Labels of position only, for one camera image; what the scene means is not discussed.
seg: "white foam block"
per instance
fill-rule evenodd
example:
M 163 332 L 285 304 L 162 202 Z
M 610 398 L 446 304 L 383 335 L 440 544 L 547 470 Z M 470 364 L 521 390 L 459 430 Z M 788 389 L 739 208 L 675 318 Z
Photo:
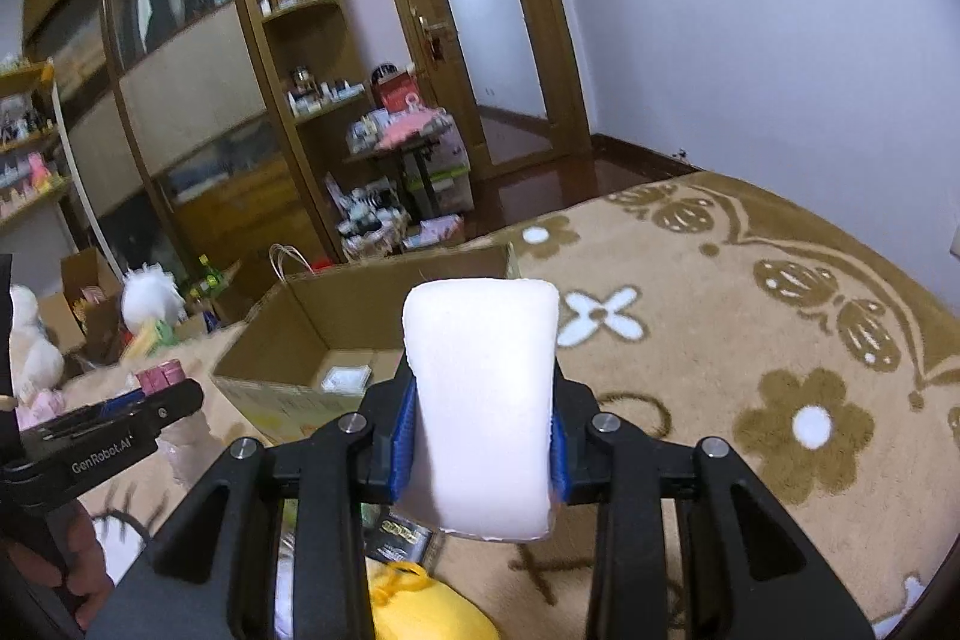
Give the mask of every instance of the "white foam block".
M 451 533 L 550 530 L 550 419 L 560 295 L 543 280 L 438 280 L 403 307 L 418 420 L 401 512 Z

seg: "small table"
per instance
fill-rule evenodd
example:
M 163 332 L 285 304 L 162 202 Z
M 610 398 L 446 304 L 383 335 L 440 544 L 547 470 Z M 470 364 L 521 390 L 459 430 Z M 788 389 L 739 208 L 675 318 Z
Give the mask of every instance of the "small table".
M 427 131 L 425 134 L 418 134 L 409 138 L 406 142 L 402 143 L 402 145 L 397 145 L 396 148 L 371 148 L 349 156 L 349 158 L 344 158 L 344 163 L 355 164 L 360 161 L 373 161 L 378 165 L 381 161 L 391 158 L 395 159 L 397 172 L 400 174 L 400 178 L 398 178 L 400 180 L 400 198 L 404 202 L 404 207 L 406 207 L 407 212 L 410 213 L 411 217 L 413 217 L 417 223 L 421 220 L 428 220 L 429 218 L 438 218 L 440 216 L 440 204 L 437 201 L 437 191 L 433 190 L 430 172 L 426 167 L 426 154 L 448 130 L 450 130 L 449 124 L 438 126 Z M 407 153 L 413 156 L 416 162 L 416 170 L 421 177 L 421 183 L 424 183 L 424 194 L 426 195 L 426 201 L 429 205 L 429 215 L 424 215 L 421 213 L 421 210 L 416 207 L 416 200 L 410 191 L 410 186 L 407 184 L 408 176 L 405 166 L 403 165 L 403 156 Z

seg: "blue gripper pad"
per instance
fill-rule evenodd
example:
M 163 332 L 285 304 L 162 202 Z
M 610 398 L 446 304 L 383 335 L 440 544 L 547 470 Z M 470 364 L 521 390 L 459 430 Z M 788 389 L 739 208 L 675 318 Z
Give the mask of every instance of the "blue gripper pad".
M 554 410 L 550 421 L 550 482 L 560 501 L 568 501 L 570 496 L 570 475 L 566 471 L 566 434 L 563 422 Z
M 411 381 L 397 415 L 397 427 L 390 438 L 390 498 L 400 494 L 410 482 L 410 468 L 414 462 L 414 430 L 416 429 L 416 381 Z

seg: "baseboard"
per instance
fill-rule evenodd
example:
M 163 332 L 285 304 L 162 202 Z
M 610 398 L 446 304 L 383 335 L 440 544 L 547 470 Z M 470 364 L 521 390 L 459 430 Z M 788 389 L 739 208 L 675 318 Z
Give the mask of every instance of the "baseboard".
M 603 152 L 613 158 L 620 158 L 634 164 L 653 167 L 670 177 L 692 175 L 693 172 L 702 172 L 699 167 L 688 164 L 679 158 L 673 158 L 650 148 L 642 148 L 632 142 L 607 136 L 606 134 L 590 134 L 590 144 L 594 151 Z
M 513 112 L 509 109 L 500 109 L 500 107 L 491 107 L 486 104 L 477 104 L 477 109 L 480 110 L 481 116 L 486 115 L 492 121 L 512 125 L 521 131 L 539 137 L 548 138 L 550 136 L 550 121 L 546 118 L 535 118 L 522 112 Z

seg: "yellow bag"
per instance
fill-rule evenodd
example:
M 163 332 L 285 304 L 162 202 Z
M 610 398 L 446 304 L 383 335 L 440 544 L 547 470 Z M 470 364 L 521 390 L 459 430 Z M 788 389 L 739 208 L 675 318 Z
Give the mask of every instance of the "yellow bag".
M 409 561 L 384 566 L 370 581 L 377 640 L 499 640 L 471 602 Z

